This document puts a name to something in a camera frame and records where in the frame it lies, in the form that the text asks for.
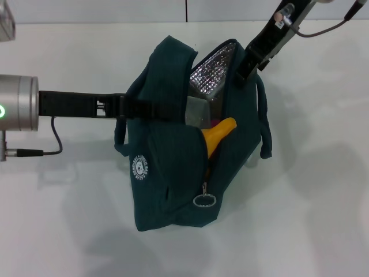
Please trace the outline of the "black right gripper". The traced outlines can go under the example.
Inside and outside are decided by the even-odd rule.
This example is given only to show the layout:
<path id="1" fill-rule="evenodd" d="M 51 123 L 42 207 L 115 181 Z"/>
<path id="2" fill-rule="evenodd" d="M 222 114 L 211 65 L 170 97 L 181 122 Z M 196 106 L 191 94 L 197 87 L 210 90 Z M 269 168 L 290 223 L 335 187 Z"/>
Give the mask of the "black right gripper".
<path id="1" fill-rule="evenodd" d="M 281 1 L 274 13 L 282 13 L 298 28 L 314 7 L 314 1 Z M 248 44 L 245 56 L 235 74 L 235 85 L 243 87 L 249 77 L 257 70 L 262 70 L 282 47 L 294 36 L 284 22 L 277 22 L 272 16 L 262 31 Z"/>

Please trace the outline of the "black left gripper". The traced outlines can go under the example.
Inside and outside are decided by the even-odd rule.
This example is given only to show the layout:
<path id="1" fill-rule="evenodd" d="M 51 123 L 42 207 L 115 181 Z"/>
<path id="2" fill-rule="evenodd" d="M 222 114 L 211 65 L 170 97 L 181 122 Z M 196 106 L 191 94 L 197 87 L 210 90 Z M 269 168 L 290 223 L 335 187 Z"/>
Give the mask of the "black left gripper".
<path id="1" fill-rule="evenodd" d="M 122 122 L 185 122 L 181 106 L 123 96 L 119 93 L 95 94 L 61 91 L 39 91 L 39 115 L 71 118 L 118 118 Z"/>

